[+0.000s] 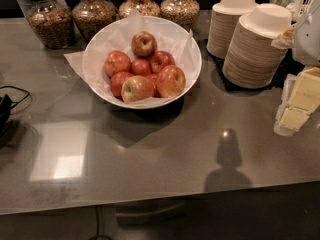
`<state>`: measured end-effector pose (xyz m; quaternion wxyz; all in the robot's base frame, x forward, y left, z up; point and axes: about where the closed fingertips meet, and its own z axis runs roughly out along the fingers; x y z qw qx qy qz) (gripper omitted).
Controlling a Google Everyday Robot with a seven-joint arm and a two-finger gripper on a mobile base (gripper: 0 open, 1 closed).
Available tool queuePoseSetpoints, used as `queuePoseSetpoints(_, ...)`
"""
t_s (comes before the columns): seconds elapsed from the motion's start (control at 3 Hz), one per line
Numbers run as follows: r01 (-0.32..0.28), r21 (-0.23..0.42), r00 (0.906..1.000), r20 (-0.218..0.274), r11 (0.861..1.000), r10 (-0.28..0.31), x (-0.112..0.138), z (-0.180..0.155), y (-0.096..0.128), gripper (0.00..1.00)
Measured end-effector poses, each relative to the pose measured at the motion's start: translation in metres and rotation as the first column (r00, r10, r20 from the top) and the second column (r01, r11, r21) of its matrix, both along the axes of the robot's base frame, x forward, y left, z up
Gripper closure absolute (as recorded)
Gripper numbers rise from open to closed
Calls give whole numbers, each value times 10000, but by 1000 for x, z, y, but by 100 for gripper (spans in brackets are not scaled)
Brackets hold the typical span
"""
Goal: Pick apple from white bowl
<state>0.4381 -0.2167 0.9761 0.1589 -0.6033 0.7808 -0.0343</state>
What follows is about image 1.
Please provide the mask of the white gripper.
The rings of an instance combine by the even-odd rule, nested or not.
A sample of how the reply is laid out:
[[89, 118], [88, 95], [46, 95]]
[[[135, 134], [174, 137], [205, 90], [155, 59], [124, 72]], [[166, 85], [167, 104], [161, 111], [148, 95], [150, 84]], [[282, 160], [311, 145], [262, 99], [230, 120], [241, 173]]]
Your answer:
[[[320, 66], [320, 0], [313, 0], [301, 15], [295, 29], [290, 26], [274, 38], [277, 49], [292, 48], [295, 61], [306, 66]], [[284, 82], [274, 132], [292, 136], [320, 106], [320, 68], [305, 67], [297, 76], [289, 74]]]

